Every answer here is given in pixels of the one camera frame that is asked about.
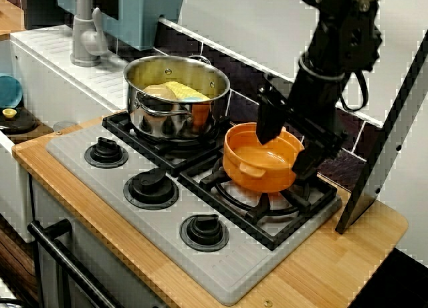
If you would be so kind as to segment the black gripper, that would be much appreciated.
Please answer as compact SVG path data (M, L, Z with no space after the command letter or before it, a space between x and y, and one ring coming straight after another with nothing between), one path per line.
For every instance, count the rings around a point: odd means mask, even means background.
M298 74L291 84L270 73L258 89L256 136L265 145L277 138L285 123L301 133L304 149L298 153L292 171L307 180L328 158L335 158L346 131L336 121L336 103L342 94L344 74L316 69L307 55L298 61Z

